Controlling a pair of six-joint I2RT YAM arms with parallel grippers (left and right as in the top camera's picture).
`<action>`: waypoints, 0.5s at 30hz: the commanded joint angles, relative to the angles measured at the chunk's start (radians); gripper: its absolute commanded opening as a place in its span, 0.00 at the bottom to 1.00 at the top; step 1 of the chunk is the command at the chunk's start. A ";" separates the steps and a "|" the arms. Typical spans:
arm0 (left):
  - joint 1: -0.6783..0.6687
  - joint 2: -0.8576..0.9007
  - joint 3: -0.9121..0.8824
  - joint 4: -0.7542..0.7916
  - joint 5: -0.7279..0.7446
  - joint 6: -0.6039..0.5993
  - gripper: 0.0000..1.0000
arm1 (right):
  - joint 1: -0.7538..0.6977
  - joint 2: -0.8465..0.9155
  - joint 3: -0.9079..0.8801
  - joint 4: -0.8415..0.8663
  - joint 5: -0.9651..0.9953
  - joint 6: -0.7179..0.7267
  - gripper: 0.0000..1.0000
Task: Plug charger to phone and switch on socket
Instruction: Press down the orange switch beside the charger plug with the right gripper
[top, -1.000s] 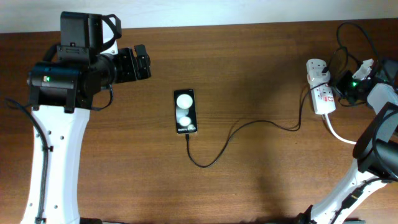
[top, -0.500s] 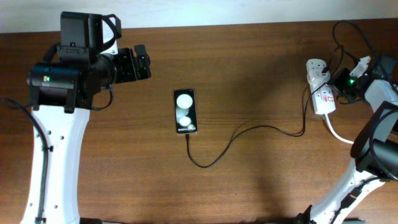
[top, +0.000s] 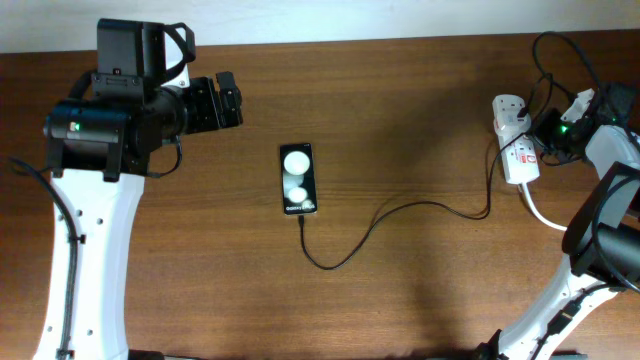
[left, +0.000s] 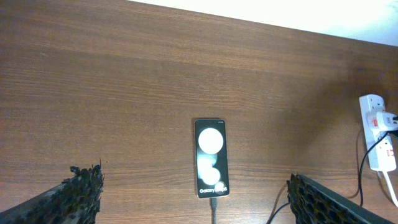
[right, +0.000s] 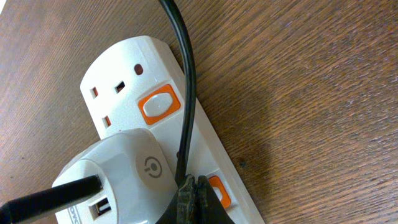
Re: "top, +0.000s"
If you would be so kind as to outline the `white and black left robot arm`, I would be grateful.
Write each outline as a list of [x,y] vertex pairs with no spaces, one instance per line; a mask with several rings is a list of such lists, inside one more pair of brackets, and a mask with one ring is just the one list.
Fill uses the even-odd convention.
[[241,125],[229,72],[193,78],[183,23],[101,19],[97,65],[44,124],[37,178],[54,202],[54,250],[39,359],[133,359],[124,300],[131,232],[153,152]]

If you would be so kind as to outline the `black Samsung Galaxy smartphone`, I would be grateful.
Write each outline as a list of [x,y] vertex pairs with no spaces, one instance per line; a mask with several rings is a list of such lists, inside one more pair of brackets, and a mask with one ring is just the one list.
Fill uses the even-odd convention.
[[279,147],[283,212],[287,216],[318,210],[314,158],[310,143]]

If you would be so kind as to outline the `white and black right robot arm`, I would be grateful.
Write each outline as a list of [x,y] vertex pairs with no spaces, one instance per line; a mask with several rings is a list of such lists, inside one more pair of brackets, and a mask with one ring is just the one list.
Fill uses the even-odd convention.
[[539,175],[536,141],[562,155],[582,155],[599,182],[563,229],[562,260],[529,309],[473,352],[475,359],[554,359],[556,349],[597,307],[639,288],[639,231],[624,224],[639,215],[639,137],[628,127],[638,89],[611,83],[579,93],[564,114],[532,122],[525,101],[498,95],[494,129],[505,177],[525,196]]

